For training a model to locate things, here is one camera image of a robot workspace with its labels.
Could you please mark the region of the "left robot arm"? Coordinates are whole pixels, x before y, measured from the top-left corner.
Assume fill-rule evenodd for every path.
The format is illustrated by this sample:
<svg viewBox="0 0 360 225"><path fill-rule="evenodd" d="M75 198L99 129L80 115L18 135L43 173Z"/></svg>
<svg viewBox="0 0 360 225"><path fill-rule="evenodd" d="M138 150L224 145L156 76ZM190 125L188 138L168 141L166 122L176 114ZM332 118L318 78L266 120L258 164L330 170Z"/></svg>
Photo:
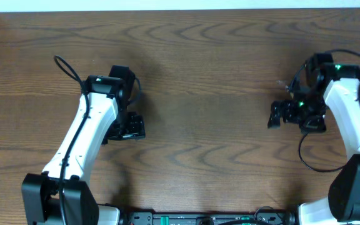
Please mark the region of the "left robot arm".
<svg viewBox="0 0 360 225"><path fill-rule="evenodd" d="M40 174L27 174L22 198L28 224L124 224L120 210L98 204L89 188L102 145L145 137L142 116L129 112L128 98L139 79L89 76L74 121Z"/></svg>

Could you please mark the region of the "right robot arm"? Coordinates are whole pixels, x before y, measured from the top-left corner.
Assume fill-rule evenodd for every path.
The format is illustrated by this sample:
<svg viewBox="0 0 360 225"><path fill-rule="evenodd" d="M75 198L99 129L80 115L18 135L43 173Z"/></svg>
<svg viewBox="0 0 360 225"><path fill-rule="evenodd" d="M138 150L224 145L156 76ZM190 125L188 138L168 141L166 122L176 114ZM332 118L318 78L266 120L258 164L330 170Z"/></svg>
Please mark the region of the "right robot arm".
<svg viewBox="0 0 360 225"><path fill-rule="evenodd" d="M360 68L357 65L307 62L307 87L299 75L289 85L290 100L274 101L268 128L280 123L297 124L307 136L326 131L324 116L330 110L346 150L347 162L326 197L301 204L293 219L296 224L360 224Z"/></svg>

